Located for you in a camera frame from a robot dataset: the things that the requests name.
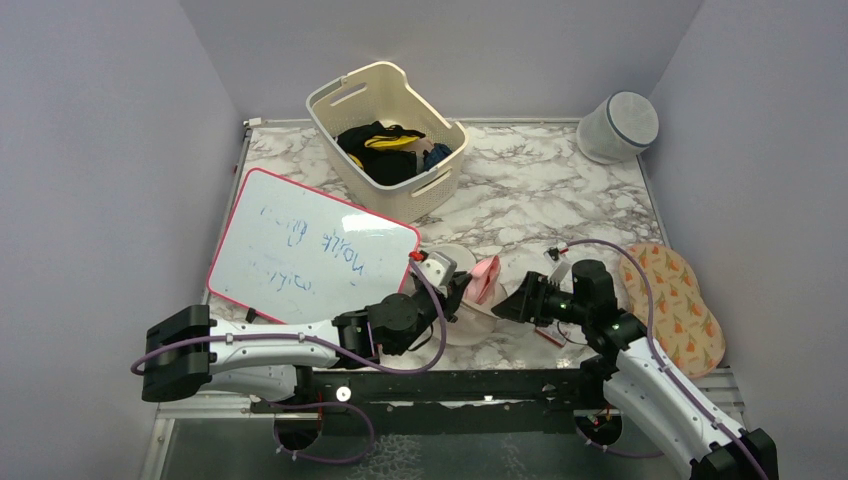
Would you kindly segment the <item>pink bra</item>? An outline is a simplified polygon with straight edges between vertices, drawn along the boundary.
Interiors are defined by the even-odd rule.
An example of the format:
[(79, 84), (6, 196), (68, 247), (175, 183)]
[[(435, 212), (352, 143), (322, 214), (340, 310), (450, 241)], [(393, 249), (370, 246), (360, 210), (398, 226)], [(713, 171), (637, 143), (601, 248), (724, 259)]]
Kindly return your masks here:
[(482, 305), (494, 294), (501, 271), (500, 257), (495, 255), (479, 261), (470, 271), (472, 279), (468, 284), (463, 300)]

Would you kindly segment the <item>yellow black bra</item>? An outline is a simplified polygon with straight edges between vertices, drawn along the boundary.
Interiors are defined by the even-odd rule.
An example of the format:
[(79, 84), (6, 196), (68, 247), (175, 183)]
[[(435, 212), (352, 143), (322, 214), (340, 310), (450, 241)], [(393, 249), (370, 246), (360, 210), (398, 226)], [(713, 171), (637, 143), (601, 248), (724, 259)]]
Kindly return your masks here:
[(409, 147), (426, 135), (417, 130), (400, 128), (362, 127), (350, 129), (337, 137), (342, 150), (363, 169), (377, 166), (403, 166), (414, 170), (417, 156), (407, 151)]

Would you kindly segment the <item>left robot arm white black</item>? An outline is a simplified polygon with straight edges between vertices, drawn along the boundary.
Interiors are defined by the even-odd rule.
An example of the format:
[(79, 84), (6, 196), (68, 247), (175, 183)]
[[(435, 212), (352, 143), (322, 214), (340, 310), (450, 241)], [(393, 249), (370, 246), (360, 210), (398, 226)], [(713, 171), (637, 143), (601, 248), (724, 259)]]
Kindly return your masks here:
[(416, 273), (411, 295), (394, 293), (360, 310), (307, 324), (239, 323), (212, 318), (206, 304), (190, 305), (149, 328), (145, 353), (130, 367), (142, 377), (142, 399), (184, 400), (202, 390), (256, 395), (290, 410), (313, 401), (304, 368), (355, 370), (400, 356), (426, 331), (446, 330), (472, 277)]

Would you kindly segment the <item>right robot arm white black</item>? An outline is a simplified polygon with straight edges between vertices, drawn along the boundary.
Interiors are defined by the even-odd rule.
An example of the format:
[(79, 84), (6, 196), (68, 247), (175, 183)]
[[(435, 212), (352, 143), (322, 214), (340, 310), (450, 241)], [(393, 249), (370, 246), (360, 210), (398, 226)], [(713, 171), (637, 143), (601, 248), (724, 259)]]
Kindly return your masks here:
[(684, 479), (776, 479), (777, 448), (762, 429), (748, 430), (680, 374), (647, 327), (619, 308), (612, 276), (597, 260), (571, 268), (573, 290), (529, 272), (493, 306), (503, 319), (580, 326), (596, 357), (582, 362), (579, 398), (630, 418)]

